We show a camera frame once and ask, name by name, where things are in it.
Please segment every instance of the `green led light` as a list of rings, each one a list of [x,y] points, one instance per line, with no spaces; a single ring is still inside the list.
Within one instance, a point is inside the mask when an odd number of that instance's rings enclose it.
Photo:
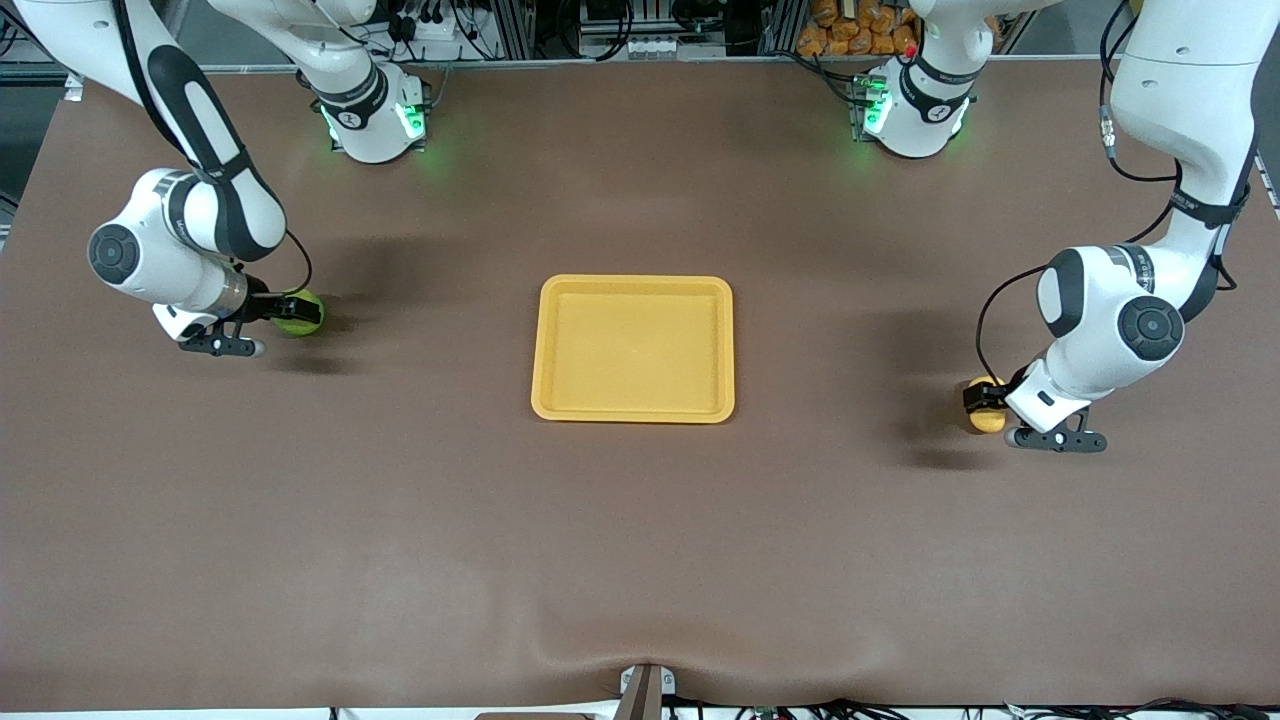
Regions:
[[[320,106],[320,115],[324,118],[324,124],[329,126],[329,137],[334,142],[340,142],[338,140],[338,131],[333,127],[333,118],[329,117],[329,110],[325,110],[324,105]]]
[[[969,109],[969,99],[966,97],[964,102],[960,104],[960,109],[956,110],[956,122],[951,126],[951,135],[960,132],[960,126],[964,123],[964,111]]]
[[[867,110],[867,118],[863,120],[863,128],[870,133],[878,133],[884,129],[884,119],[888,118],[888,111],[893,109],[893,94],[882,91],[876,102]]]
[[[886,79],[879,76],[854,76],[849,82],[856,85],[858,87],[884,90]]]
[[[396,113],[399,114],[401,124],[404,126],[404,132],[413,140],[422,137],[426,132],[426,120],[422,117],[422,109],[417,105],[396,105]]]

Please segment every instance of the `black strap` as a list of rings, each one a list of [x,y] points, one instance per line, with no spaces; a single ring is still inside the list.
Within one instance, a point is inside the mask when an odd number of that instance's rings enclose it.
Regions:
[[[902,99],[908,101],[913,108],[919,110],[920,119],[929,124],[945,123],[956,110],[964,105],[965,100],[969,99],[968,94],[961,94],[950,100],[941,100],[933,97],[932,95],[925,95],[924,91],[915,85],[911,79],[911,65],[902,65],[902,77],[899,85],[902,88]]]
[[[1142,290],[1155,295],[1156,292],[1156,265],[1151,261],[1151,254],[1140,245],[1112,245],[1120,252],[1129,256],[1133,264],[1134,282]]]
[[[931,65],[929,61],[924,59],[924,38],[928,37],[928,35],[929,35],[928,28],[925,28],[925,32],[920,33],[920,40],[915,46],[915,56],[911,58],[909,63],[904,63],[905,65],[916,65],[918,68],[920,68],[922,73],[941,82],[942,85],[965,85],[978,79],[978,76],[982,74],[982,68],[978,68],[972,73],[957,76],[955,73],[940,70],[933,65]]]
[[[230,184],[232,178],[253,167],[253,161],[250,159],[248,152],[244,151],[244,147],[241,146],[238,150],[230,160],[209,168],[202,168],[192,161],[191,172],[196,173],[200,182]]]
[[[347,92],[316,91],[316,96],[334,122],[347,129],[365,129],[369,118],[387,101],[387,76],[374,65],[358,87]]]
[[[195,250],[201,250],[196,241],[191,237],[191,231],[187,229],[187,196],[191,195],[191,190],[196,187],[196,176],[192,173],[169,173],[159,183],[156,183],[156,192],[165,199],[165,209],[168,210],[169,227],[173,228],[173,233],[178,236],[187,247]]]
[[[1190,215],[1197,220],[1204,223],[1208,229],[1216,229],[1222,225],[1229,225],[1240,217],[1240,210],[1244,210],[1244,204],[1249,200],[1249,184],[1244,184],[1244,190],[1231,201],[1230,205],[1210,205],[1207,202],[1201,202],[1199,200],[1187,195],[1183,191],[1181,184],[1174,187],[1174,195],[1169,199],[1172,202],[1174,209],[1183,213],[1184,215]]]

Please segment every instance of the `green ball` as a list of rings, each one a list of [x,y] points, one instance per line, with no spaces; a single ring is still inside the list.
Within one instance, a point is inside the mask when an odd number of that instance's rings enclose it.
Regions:
[[[320,325],[324,324],[324,302],[319,297],[316,297],[316,295],[310,290],[300,290],[298,292],[294,292],[291,297],[301,297],[302,300],[306,300],[308,302],[315,302],[316,305],[319,305],[320,322],[308,323],[306,320],[282,320],[279,318],[271,318],[271,322],[275,323],[275,327],[280,328],[280,332],[291,337],[305,337],[319,331]]]

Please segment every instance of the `brown table surface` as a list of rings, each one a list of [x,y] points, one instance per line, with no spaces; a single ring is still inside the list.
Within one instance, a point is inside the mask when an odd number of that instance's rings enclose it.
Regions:
[[[458,72],[424,154],[361,167],[291,77],[218,78],[332,314],[253,327],[252,361],[179,352],[93,278],[92,228],[179,159],[88,88],[0,261],[0,708],[568,702],[636,661],[732,703],[1280,701],[1263,199],[1240,291],[1096,406],[1106,454],[941,410],[996,283],[1167,197],[1107,168],[1096,82],[995,64],[960,137],[906,161],[791,65]],[[733,418],[539,420],[557,273],[727,279]],[[1024,283],[989,356],[1047,340]]]

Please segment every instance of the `black cable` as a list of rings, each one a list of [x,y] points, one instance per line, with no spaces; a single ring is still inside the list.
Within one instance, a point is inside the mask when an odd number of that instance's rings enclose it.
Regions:
[[[1211,268],[1217,270],[1217,274],[1222,275],[1224,281],[1226,281],[1226,284],[1217,286],[1213,290],[1220,290],[1222,292],[1231,292],[1233,290],[1240,287],[1240,284],[1235,282],[1235,278],[1231,277],[1231,273],[1226,272],[1226,265],[1224,264],[1221,255],[1210,255],[1208,264]]]
[[[712,22],[698,22],[694,19],[692,8],[689,8],[689,13],[685,14],[684,9],[692,4],[692,0],[672,0],[671,1],[671,19],[676,22],[680,27],[685,28],[687,32],[704,33],[716,32],[724,29],[724,19],[714,18]]]
[[[346,35],[347,40],[349,40],[349,41],[352,41],[352,42],[355,42],[357,45],[361,45],[361,46],[369,45],[367,40],[361,40],[361,38],[356,37],[355,35],[351,35],[349,32],[347,32],[347,28],[344,28],[342,26],[334,26],[334,27],[338,28],[338,32]]]
[[[1107,40],[1111,37],[1111,29],[1115,27],[1116,20],[1120,18],[1120,13],[1124,12],[1128,0],[1120,0],[1116,4],[1116,9],[1111,13],[1111,18],[1107,19],[1106,27],[1102,28],[1102,37],[1098,38],[1098,60],[1102,63],[1102,74],[1098,77],[1098,108],[1107,106],[1107,83],[1115,81],[1115,73],[1111,72],[1111,63],[1115,60],[1116,53],[1120,50],[1120,45],[1124,44],[1129,33],[1133,32],[1134,26],[1138,23],[1138,18],[1134,17],[1125,26],[1124,31],[1116,37],[1115,42],[1107,47]],[[1111,169],[1120,174],[1120,177],[1134,181],[1134,182],[1170,182],[1178,179],[1178,176],[1135,176],[1129,170],[1120,167],[1120,163],[1111,155],[1107,156],[1107,163],[1111,164]]]
[[[410,45],[408,40],[402,40],[401,42],[404,44],[404,51],[408,53],[408,60],[407,61],[410,61],[410,63],[425,63],[426,61],[426,49],[425,47],[422,49],[422,56],[419,58],[417,54],[413,53],[413,46]]]
[[[302,245],[302,241],[298,240],[298,236],[293,234],[293,231],[291,231],[289,228],[284,228],[284,234],[287,234],[289,240],[293,241],[293,245],[298,246],[298,252],[302,252],[302,260],[307,264],[307,275],[302,278],[302,283],[293,290],[285,290],[284,292],[259,292],[255,293],[253,297],[285,297],[289,295],[296,295],[298,292],[302,292],[303,290],[307,288],[308,284],[311,284],[311,272],[312,272],[311,254],[307,252],[307,249]]]
[[[302,278],[302,283],[298,287],[284,293],[284,295],[293,295],[296,292],[302,292],[303,290],[307,288],[308,284],[311,284],[311,273],[314,268],[311,265],[311,254],[307,252],[306,246],[302,245],[302,241],[298,240],[298,236],[293,234],[293,231],[291,231],[289,228],[284,228],[284,234],[289,236],[289,240],[293,241],[293,245],[298,246],[298,252],[302,254],[302,260],[307,264],[307,275]]]
[[[845,102],[849,102],[850,105],[863,105],[863,106],[867,105],[865,100],[858,100],[856,97],[846,95],[842,90],[840,90],[840,86],[836,85],[836,82],[850,82],[854,78],[854,76],[844,76],[823,68],[822,60],[819,60],[817,55],[814,55],[813,58],[813,64],[808,63],[804,58],[796,55],[795,53],[791,53],[790,50],[772,50],[769,51],[769,55],[777,55],[780,58],[790,58],[791,60],[795,60],[801,68],[820,77],[822,81],[827,83],[827,87],[831,90],[831,92],[835,94],[836,97],[844,100]]]
[[[627,46],[627,41],[631,40],[631,28],[635,24],[636,12],[635,8],[631,6],[631,0],[620,0],[620,1],[626,6],[626,9],[623,10],[623,14],[626,15],[627,19],[626,29],[623,29],[622,19],[620,18],[617,38],[613,41],[613,45],[604,53],[604,55],[600,55],[599,58],[595,59],[596,63],[603,63],[604,60],[613,58],[614,55],[621,53],[622,49]]]
[[[352,36],[352,40],[355,40],[356,42],[364,45],[365,47],[372,45],[374,47],[376,47],[376,53],[383,53],[383,54],[392,53],[392,50],[389,50],[385,45],[383,45],[380,42],[374,42],[372,32],[370,32],[370,29],[367,27],[360,26],[360,29],[365,31],[365,37],[355,37],[355,36]],[[387,35],[388,36],[390,35],[390,23],[388,23],[388,32],[387,32]]]
[[[791,60],[794,60],[801,68],[809,70],[810,73],[814,73],[814,74],[826,74],[831,79],[837,79],[837,81],[841,81],[841,82],[849,82],[849,81],[854,79],[854,76],[840,74],[840,73],[836,73],[836,72],[832,72],[832,70],[823,69],[822,65],[818,65],[817,63],[809,63],[808,60],[804,59],[803,55],[797,55],[797,54],[795,54],[795,53],[792,53],[790,50],[771,50],[767,54],[768,55],[777,55],[778,58],[790,58]]]
[[[817,720],[827,720],[823,712],[836,720],[908,720],[905,715],[886,705],[869,705],[851,700],[833,700],[822,705],[803,706],[803,708],[808,710]],[[781,710],[786,710],[787,715],[795,719],[795,714],[788,708]]]
[[[36,38],[36,35],[31,32],[31,28],[27,27],[27,23],[22,22],[22,18],[9,12],[9,9],[5,8],[4,5],[0,5],[0,15],[4,15],[4,19],[8,20],[10,26],[18,28],[18,31],[22,31],[22,33],[27,36],[27,42],[35,45],[45,55],[49,55],[50,58],[54,56],[52,53],[46,50],[45,46],[40,42],[40,40]],[[12,46],[17,40],[18,35],[15,32],[13,38],[9,41],[9,45]],[[5,51],[8,53],[9,47],[5,47]]]
[[[1167,218],[1169,213],[1171,213],[1172,210],[1174,210],[1174,204],[1172,202],[1166,204],[1165,209],[1161,210],[1158,215],[1156,215],[1156,219],[1152,220],[1151,224],[1146,227],[1146,229],[1126,240],[1125,243],[1138,242],[1139,240],[1151,234],[1156,229],[1156,227],[1160,225],[1160,223],[1165,222],[1165,218]]]
[[[481,59],[484,59],[484,60],[493,60],[494,58],[492,58],[488,53],[485,53],[484,50],[481,50],[479,45],[476,45],[475,40],[471,37],[471,33],[467,32],[467,31],[465,31],[465,29],[462,29],[462,13],[458,12],[458,4],[457,4],[457,1],[456,0],[449,0],[449,8],[453,8],[453,18],[458,20],[458,32],[462,33],[462,37],[467,38],[467,42],[470,42],[471,47],[475,49],[475,51],[480,54]],[[472,12],[471,13],[471,29],[472,29],[472,32],[476,33],[476,37],[479,37],[480,36],[480,28],[476,27],[475,19],[476,19],[476,15]]]
[[[0,22],[3,22],[3,24],[0,24],[0,42],[6,40],[9,41],[9,44],[4,46],[4,50],[0,50],[0,58],[4,58],[5,54],[13,50],[13,44],[18,42],[18,26],[9,24],[8,18],[0,19]]]
[[[1116,4],[1116,9],[1111,13],[1111,18],[1107,24],[1102,28],[1102,37],[1098,38],[1098,61],[1102,63],[1102,77],[1108,81],[1114,81],[1115,76],[1111,74],[1111,64],[1107,63],[1107,38],[1111,37],[1111,28],[1115,27],[1116,20],[1120,19],[1120,13],[1124,12],[1124,1]]]
[[[1217,720],[1235,720],[1236,717],[1261,716],[1263,712],[1272,711],[1271,706],[1220,706],[1220,705],[1204,705],[1199,702],[1193,702],[1189,700],[1176,698],[1176,697],[1162,697],[1138,706],[1083,706],[1083,707],[1061,707],[1050,706],[1044,708],[1027,708],[1027,720],[1046,720],[1046,719],[1064,719],[1064,720],[1130,720],[1138,712],[1146,711],[1164,711],[1164,712],[1197,712],[1202,715],[1211,715]]]
[[[822,69],[822,61],[818,60],[817,55],[813,56],[813,64],[814,64],[815,68],[818,68],[819,76],[822,77],[822,81],[827,83],[827,87],[831,88],[831,92],[833,92],[836,95],[836,97],[840,97],[841,100],[844,100],[845,102],[849,102],[850,105],[863,105],[863,104],[865,104],[865,102],[860,102],[860,101],[855,100],[850,95],[845,95],[845,92],[842,90],[840,90],[840,87],[836,85],[835,78],[832,78],[829,74],[827,74],[827,70]]]
[[[160,136],[175,150],[186,155],[187,151],[182,149],[169,124],[160,115],[155,97],[151,96],[151,87],[147,85],[147,78],[142,74],[142,61],[138,58],[138,46],[133,38],[133,28],[129,24],[129,10],[124,6],[124,0],[111,0],[111,10],[115,13],[115,23],[119,26],[116,29],[119,29],[120,42],[124,45],[124,63],[129,68],[129,77],[133,79],[133,87],[138,94],[138,100],[142,102],[142,109],[147,111],[147,117],[151,118],[151,123],[160,132]]]
[[[467,22],[471,23],[471,29],[475,33],[475,38],[474,40],[479,40],[480,45],[484,47],[483,55],[488,56],[490,60],[502,60],[502,59],[506,59],[506,55],[503,55],[502,58],[499,58],[498,53],[494,51],[493,47],[489,47],[489,40],[484,36],[484,28],[485,28],[485,26],[488,26],[490,22],[493,22],[493,9],[492,8],[485,9],[485,20],[484,20],[484,24],[481,24],[479,20],[476,20],[476,4],[475,4],[475,0],[466,0],[466,8],[467,8]]]
[[[996,375],[995,370],[991,369],[991,364],[987,363],[987,355],[983,354],[982,351],[982,327],[987,322],[987,310],[991,309],[991,304],[996,301],[996,297],[998,297],[1000,293],[1004,292],[1006,287],[1014,284],[1020,279],[1029,278],[1036,273],[1043,272],[1044,268],[1048,268],[1048,265],[1039,265],[1037,268],[1032,268],[1030,270],[1023,270],[1021,273],[1018,273],[1016,275],[1000,283],[1000,286],[996,287],[996,290],[991,291],[991,295],[987,296],[987,301],[982,304],[982,310],[978,311],[978,327],[974,331],[973,346],[974,350],[978,351],[978,361],[982,363],[982,369],[987,372],[987,377],[989,377],[991,382],[995,384],[1000,383],[998,375]]]
[[[614,55],[621,53],[622,49],[627,46],[627,41],[631,40],[631,28],[635,26],[635,8],[632,8],[631,0],[618,0],[618,3],[622,6],[622,13],[618,15],[617,35],[614,36],[613,42],[609,44],[608,50],[605,50],[602,55],[591,58],[596,63],[603,63],[604,60],[613,58]],[[582,22],[579,18],[568,15],[567,10],[570,8],[571,8],[571,0],[561,0],[559,6],[556,10],[557,35],[559,36],[561,45],[564,46],[564,50],[570,55],[579,59],[586,59],[586,55],[582,55],[581,47],[577,47],[575,46],[575,44],[570,42],[568,36],[566,35],[566,31],[568,31],[568,28],[581,24]],[[568,17],[567,27],[564,23],[566,17]]]

